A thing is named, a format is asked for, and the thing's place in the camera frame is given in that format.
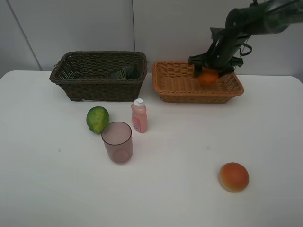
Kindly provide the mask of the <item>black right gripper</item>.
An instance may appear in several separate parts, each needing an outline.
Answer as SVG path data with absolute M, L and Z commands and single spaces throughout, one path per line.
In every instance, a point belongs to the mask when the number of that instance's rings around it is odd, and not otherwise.
M 203 67 L 218 69 L 218 77 L 233 73 L 236 66 L 241 67 L 243 60 L 234 57 L 243 42 L 237 40 L 218 40 L 213 42 L 206 53 L 188 58 L 188 64 L 194 65 L 194 78 L 198 78 Z

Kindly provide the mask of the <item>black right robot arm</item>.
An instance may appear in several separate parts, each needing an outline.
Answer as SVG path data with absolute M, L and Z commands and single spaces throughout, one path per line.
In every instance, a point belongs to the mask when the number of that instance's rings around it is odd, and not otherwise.
M 233 73 L 243 65 L 243 56 L 252 51 L 246 41 L 254 35 L 279 34 L 291 24 L 303 21 L 303 2 L 301 0 L 253 1 L 249 7 L 231 10 L 224 28 L 212 27 L 212 44 L 206 53 L 191 56 L 188 64 L 194 67 L 197 78 L 205 69 L 215 70 L 218 76 Z M 245 46 L 248 52 L 242 53 Z

